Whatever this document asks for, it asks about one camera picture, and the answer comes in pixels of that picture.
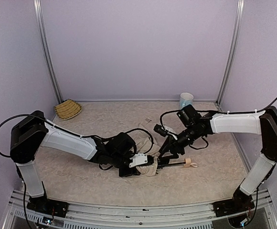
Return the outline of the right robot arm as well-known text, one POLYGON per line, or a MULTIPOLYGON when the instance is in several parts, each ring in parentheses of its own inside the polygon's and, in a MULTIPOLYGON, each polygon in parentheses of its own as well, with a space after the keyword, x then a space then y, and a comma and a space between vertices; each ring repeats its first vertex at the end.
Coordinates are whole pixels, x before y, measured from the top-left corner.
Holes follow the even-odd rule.
POLYGON ((260 139, 260 153, 248 175, 240 183, 235 195, 252 195, 271 174, 277 164, 277 109, 268 106, 250 112, 220 112, 218 110, 198 111, 192 105, 175 111, 185 129, 176 134, 163 122, 154 126, 154 131, 165 137, 159 158, 170 153, 169 158, 178 158, 185 153, 185 147, 208 135, 231 133, 260 139))

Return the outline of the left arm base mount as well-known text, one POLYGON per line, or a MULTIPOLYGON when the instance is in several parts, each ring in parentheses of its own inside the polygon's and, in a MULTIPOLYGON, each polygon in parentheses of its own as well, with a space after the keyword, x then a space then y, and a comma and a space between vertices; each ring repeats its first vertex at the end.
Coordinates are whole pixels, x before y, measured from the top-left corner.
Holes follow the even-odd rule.
POLYGON ((52 217, 65 218, 69 204, 64 201, 47 198, 46 193, 42 197, 29 198, 27 209, 52 217))

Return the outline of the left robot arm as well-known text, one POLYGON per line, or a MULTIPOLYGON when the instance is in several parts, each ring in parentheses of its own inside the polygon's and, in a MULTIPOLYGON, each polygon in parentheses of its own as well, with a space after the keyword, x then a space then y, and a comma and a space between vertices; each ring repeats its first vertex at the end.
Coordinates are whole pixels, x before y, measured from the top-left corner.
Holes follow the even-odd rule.
POLYGON ((110 165, 126 172, 154 162, 147 152, 138 151, 129 132, 120 132, 109 138, 83 136, 54 124, 44 117, 42 111, 37 110, 25 115, 12 128, 10 138, 11 159, 19 169, 31 198, 46 196, 34 161, 40 147, 61 150, 89 162, 110 165))

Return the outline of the beige folding umbrella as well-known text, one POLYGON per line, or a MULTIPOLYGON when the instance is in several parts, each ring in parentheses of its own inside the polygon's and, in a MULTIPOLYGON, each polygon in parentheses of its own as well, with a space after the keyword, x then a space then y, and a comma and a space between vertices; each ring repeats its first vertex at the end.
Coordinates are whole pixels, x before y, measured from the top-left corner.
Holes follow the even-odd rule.
POLYGON ((150 123, 143 121, 138 125, 138 134, 134 135, 134 140, 136 142, 137 151, 139 154, 145 154, 147 162, 135 166, 139 175, 144 177, 154 177, 160 169, 164 167, 175 167, 183 166, 184 168, 193 167, 197 168, 197 163, 193 162, 191 158, 185 158, 183 161, 171 161, 171 159, 160 159, 160 146, 157 140, 153 137, 154 131, 150 129, 145 129, 145 127, 150 127, 150 123))

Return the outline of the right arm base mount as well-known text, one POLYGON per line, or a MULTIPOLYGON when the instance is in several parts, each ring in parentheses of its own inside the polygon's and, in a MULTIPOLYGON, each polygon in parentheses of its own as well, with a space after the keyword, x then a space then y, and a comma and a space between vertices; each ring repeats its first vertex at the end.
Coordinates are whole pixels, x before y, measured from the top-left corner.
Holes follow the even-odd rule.
POLYGON ((232 198, 216 201, 213 203, 213 207, 216 217, 222 217, 253 209, 255 204, 252 195, 245 194, 238 187, 232 198))

